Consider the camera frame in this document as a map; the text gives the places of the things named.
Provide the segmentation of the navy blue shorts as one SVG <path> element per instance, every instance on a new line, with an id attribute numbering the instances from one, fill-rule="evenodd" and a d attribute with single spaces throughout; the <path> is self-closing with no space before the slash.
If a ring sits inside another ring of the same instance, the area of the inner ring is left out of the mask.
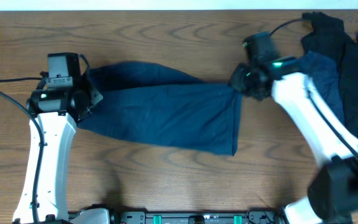
<path id="1" fill-rule="evenodd" d="M 80 129 L 114 139 L 233 156 L 241 95 L 156 63 L 121 62 L 93 68 L 103 99 Z"/>

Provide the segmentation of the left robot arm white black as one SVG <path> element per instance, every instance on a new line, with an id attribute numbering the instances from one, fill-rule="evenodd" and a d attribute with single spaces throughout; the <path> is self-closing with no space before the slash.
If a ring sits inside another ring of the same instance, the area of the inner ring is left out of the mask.
<path id="1" fill-rule="evenodd" d="M 68 222 L 67 171 L 80 119 L 102 100 L 87 78 L 46 78 L 27 100 L 30 152 L 13 223 Z"/>

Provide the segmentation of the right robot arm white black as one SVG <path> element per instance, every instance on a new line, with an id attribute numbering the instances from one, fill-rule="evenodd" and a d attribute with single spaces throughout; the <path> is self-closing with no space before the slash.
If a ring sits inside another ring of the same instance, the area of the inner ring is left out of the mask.
<path id="1" fill-rule="evenodd" d="M 306 139 L 319 168 L 307 195 L 283 208 L 279 223 L 349 223 L 358 211 L 358 139 L 337 119 L 298 61 L 240 63 L 230 86 L 258 100 L 272 97 Z"/>

